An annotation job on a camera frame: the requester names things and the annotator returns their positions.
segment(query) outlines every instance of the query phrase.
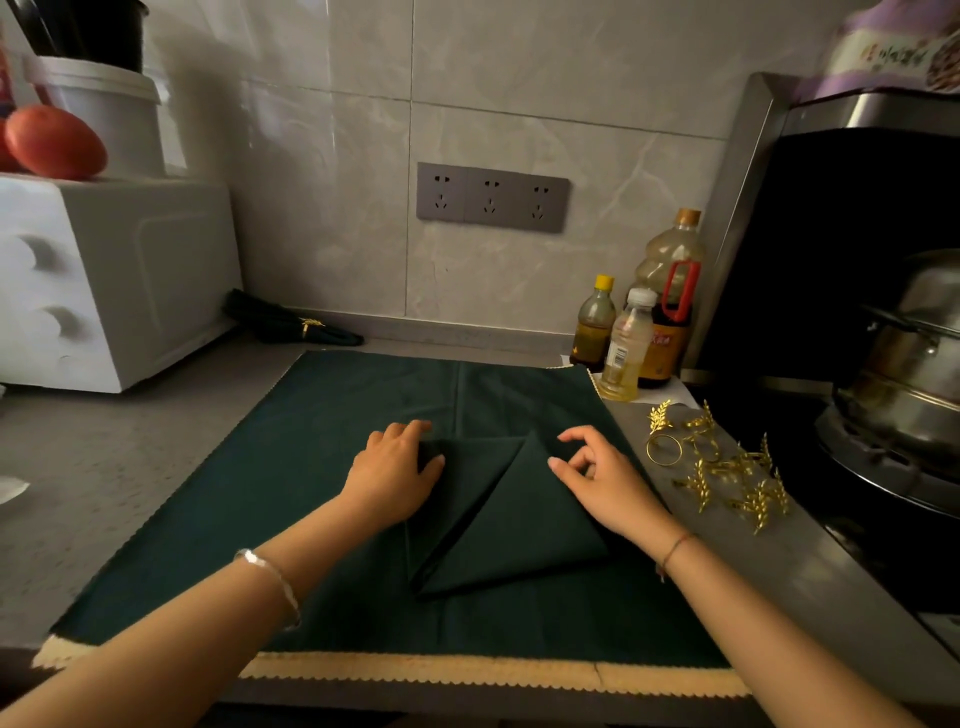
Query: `tomato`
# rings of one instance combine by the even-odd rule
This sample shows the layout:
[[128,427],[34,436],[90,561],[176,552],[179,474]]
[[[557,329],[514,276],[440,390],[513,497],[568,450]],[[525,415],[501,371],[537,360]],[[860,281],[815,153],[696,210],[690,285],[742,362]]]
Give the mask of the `tomato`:
[[7,149],[7,142],[4,141],[3,132],[7,126],[6,119],[0,119],[0,172],[21,172],[20,162],[13,158],[10,150]]
[[107,167],[107,148],[83,119],[41,105],[14,111],[4,131],[7,148],[35,175],[87,180]]

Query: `electrical outlet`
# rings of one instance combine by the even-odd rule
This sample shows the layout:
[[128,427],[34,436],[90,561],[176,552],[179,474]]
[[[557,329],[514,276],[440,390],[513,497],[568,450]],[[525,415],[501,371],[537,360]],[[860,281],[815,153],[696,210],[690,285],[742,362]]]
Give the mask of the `electrical outlet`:
[[517,172],[499,169],[467,170],[467,205],[464,222],[515,228],[520,211],[517,192],[522,189]]
[[467,199],[466,167],[417,164],[417,217],[421,220],[464,221]]
[[563,232],[570,180],[501,169],[417,164],[417,217]]
[[522,175],[525,184],[523,227],[540,232],[563,232],[570,200],[570,180]]

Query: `backsplash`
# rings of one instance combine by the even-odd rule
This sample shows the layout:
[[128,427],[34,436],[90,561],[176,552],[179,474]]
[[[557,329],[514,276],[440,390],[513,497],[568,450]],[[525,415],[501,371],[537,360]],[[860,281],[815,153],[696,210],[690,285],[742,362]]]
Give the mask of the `backsplash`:
[[[570,333],[703,207],[747,76],[870,0],[152,0],[169,165],[226,180],[252,293]],[[573,182],[561,235],[424,223],[417,162]]]

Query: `white bucket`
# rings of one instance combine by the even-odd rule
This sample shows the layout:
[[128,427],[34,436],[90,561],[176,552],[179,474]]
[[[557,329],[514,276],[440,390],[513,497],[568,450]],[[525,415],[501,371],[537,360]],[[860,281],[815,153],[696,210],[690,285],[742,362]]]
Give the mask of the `white bucket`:
[[92,61],[28,57],[27,81],[45,103],[79,116],[107,147],[106,177],[165,177],[156,107],[143,74]]

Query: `stove burner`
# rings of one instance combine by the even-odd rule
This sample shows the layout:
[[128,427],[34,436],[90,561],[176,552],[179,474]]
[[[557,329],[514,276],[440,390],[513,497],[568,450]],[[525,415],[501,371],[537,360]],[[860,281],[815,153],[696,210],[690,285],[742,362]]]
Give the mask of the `stove burner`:
[[814,425],[837,463],[871,485],[923,508],[960,519],[960,484],[927,473],[902,455],[867,442],[829,406]]

